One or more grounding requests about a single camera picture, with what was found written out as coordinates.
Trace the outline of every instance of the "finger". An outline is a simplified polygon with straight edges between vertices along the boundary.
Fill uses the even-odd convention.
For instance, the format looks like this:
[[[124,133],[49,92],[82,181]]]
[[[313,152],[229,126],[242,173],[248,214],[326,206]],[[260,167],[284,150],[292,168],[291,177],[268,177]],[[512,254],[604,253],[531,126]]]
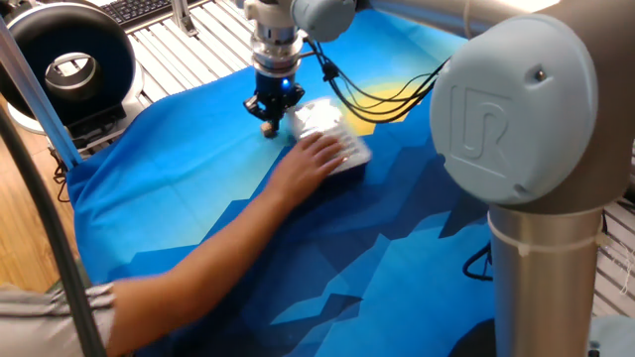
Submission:
[[[300,148],[302,149],[307,149],[308,147],[313,145],[317,140],[319,140],[319,138],[321,138],[322,136],[323,136],[323,133],[320,133],[320,132],[312,133],[309,136],[305,137],[304,139],[300,140],[300,142],[298,143],[298,146],[300,146]]]
[[[319,166],[322,166],[326,163],[328,163],[331,159],[333,159],[335,157],[335,155],[337,155],[337,153],[339,153],[342,150],[342,146],[341,144],[335,142],[334,144],[331,144],[330,146],[322,149],[319,153],[317,153],[316,155],[316,162]]]
[[[313,155],[319,154],[320,151],[328,148],[329,146],[337,144],[337,139],[331,136],[322,136],[316,142],[314,142],[308,150],[311,151]]]
[[[340,165],[342,165],[348,158],[338,157],[334,158],[328,163],[322,165],[318,169],[318,173],[322,178],[326,178],[328,174],[332,173],[335,169],[337,169]]]

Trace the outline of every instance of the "black cord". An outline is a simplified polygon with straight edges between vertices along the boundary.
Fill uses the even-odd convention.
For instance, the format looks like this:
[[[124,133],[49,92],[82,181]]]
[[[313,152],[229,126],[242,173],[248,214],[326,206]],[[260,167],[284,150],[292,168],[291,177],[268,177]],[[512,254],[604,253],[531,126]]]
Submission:
[[[53,181],[60,185],[60,191],[58,192],[58,201],[61,203],[69,203],[70,199],[62,198],[64,188],[66,187],[66,173],[68,172],[68,169],[66,168],[66,165],[62,162],[62,160],[60,160],[56,156],[53,150],[49,149],[49,153],[51,154],[53,159],[55,159],[56,163],[58,163],[58,167],[53,173]]]
[[[469,257],[467,262],[465,262],[465,264],[463,264],[463,273],[468,278],[480,280],[482,282],[491,282],[491,281],[493,281],[492,277],[488,277],[488,276],[485,275],[485,273],[487,273],[487,264],[491,264],[491,262],[492,262],[492,260],[491,260],[491,251],[492,251],[491,243],[487,243],[487,245],[485,247],[483,247],[481,250],[476,252],[476,254],[474,254],[473,256]],[[477,260],[481,259],[484,256],[487,256],[487,258],[485,259],[485,269],[483,270],[483,274],[482,275],[477,275],[477,274],[471,273],[469,271],[469,268],[472,266],[472,264],[474,264]]]
[[[403,92],[404,92],[404,90],[406,90],[406,89],[410,86],[410,84],[412,84],[415,80],[417,80],[417,79],[419,79],[419,78],[422,78],[422,77],[424,77],[424,76],[427,76],[427,75],[431,75],[431,73],[424,73],[424,74],[419,74],[419,75],[417,75],[416,77],[414,77],[414,78],[410,79],[410,80],[406,83],[406,85],[404,85],[404,86],[403,86],[403,88],[401,88],[401,90],[397,92],[397,94],[395,94],[395,95],[391,96],[390,98],[386,98],[386,99],[384,99],[384,100],[378,101],[377,103],[375,103],[375,104],[373,104],[373,105],[368,105],[368,106],[362,106],[361,104],[359,104],[359,102],[357,102],[357,99],[355,99],[355,94],[353,94],[352,90],[350,89],[351,84],[348,84],[348,81],[347,81],[347,80],[345,80],[345,81],[344,81],[344,85],[346,86],[346,91],[348,92],[348,94],[350,94],[350,97],[353,99],[353,101],[355,102],[355,104],[356,104],[358,107],[360,107],[360,108],[364,108],[364,109],[371,109],[371,108],[374,108],[374,107],[376,107],[376,106],[378,106],[378,105],[384,104],[384,103],[386,103],[386,102],[392,101],[393,99],[397,98],[397,97],[398,97],[399,95],[401,95],[401,93],[403,93]]]
[[[319,65],[322,68],[322,72],[324,73],[324,81],[328,82],[328,84],[331,86],[335,95],[337,95],[337,97],[341,100],[344,106],[350,112],[352,112],[355,116],[357,116],[363,121],[373,123],[373,124],[390,123],[402,118],[404,115],[410,112],[416,105],[418,105],[426,97],[426,95],[428,95],[432,91],[436,81],[435,77],[437,76],[437,74],[439,74],[439,72],[441,71],[441,69],[443,68],[445,64],[444,62],[434,72],[430,74],[421,74],[411,79],[397,94],[389,98],[380,98],[372,94],[366,93],[364,90],[359,88],[352,80],[350,80],[350,78],[346,76],[346,74],[343,71],[341,71],[341,69],[339,69],[339,67],[337,67],[337,65],[335,65],[335,63],[329,57],[327,57],[324,54],[320,43],[314,43],[313,40],[311,39],[307,39],[307,43],[312,48],[313,52],[316,54],[317,61],[319,62]],[[412,95],[403,97],[403,98],[398,98],[399,95],[401,95],[401,93],[403,93],[408,88],[408,86],[410,86],[416,79],[426,75],[428,76],[428,78],[426,78],[426,80],[419,85],[419,87],[415,90],[415,92]],[[339,89],[339,86],[337,82],[335,81],[337,77],[339,77],[344,82],[346,90],[348,91],[348,93],[350,94],[352,98],[352,101],[353,101],[352,103],[346,98],[346,96],[343,95],[343,93]],[[351,86],[360,94],[370,99],[376,100],[377,103],[373,105],[369,105],[369,106],[361,106],[359,102],[357,101],[357,98],[353,94],[350,88]],[[386,111],[381,111],[381,112],[368,110],[386,102],[396,102],[401,104],[395,108],[392,108]],[[365,114],[369,114],[371,116],[373,115],[391,115],[391,116],[389,118],[384,118],[384,119],[373,119],[373,118],[367,117]]]
[[[36,204],[42,225],[47,232],[83,354],[90,357],[106,357],[106,351],[101,343],[90,304],[86,298],[58,212],[29,153],[4,109],[0,109],[0,137],[4,140],[16,167],[20,171],[31,198]]]

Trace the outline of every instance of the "gray sleeve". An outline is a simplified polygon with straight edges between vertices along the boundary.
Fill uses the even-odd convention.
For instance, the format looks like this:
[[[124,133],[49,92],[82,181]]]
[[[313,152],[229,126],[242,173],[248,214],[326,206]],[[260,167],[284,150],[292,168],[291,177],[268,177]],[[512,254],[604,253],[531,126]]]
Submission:
[[[104,345],[114,321],[111,286],[86,291]],[[0,292],[0,356],[83,356],[64,293]]]

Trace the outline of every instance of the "blue tablecloth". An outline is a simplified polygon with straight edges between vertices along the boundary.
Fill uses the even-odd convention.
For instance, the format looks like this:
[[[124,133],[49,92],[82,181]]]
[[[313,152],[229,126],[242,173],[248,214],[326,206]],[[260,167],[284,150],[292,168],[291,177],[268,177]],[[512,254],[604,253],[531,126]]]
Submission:
[[[325,51],[365,87],[431,71],[460,40],[366,12]],[[305,100],[331,95],[315,59]],[[75,233],[94,283],[167,271],[263,188],[289,150],[242,101],[253,69],[166,98],[68,174]],[[430,100],[364,136],[364,182],[320,190],[298,209],[236,289],[152,356],[446,356],[493,316],[493,289],[461,273],[489,239],[486,207],[437,157]]]

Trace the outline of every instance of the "ur logo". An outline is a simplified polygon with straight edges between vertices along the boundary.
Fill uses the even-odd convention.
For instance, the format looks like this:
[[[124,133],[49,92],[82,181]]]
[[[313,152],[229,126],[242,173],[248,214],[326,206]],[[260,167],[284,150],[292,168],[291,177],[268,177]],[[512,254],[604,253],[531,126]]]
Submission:
[[[455,86],[451,90],[450,152],[458,160],[502,176],[508,167],[501,149],[511,98]]]

